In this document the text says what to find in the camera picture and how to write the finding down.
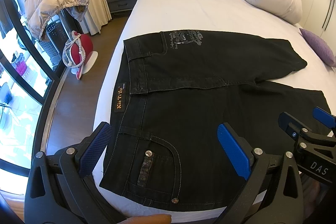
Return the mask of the person's left hand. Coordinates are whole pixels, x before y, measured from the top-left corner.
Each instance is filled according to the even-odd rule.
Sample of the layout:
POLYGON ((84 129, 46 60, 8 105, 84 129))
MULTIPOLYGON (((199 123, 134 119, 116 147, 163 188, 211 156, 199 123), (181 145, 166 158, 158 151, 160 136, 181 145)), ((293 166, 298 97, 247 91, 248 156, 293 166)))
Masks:
POLYGON ((171 224, 171 215, 155 214, 148 216, 130 217, 120 224, 171 224))

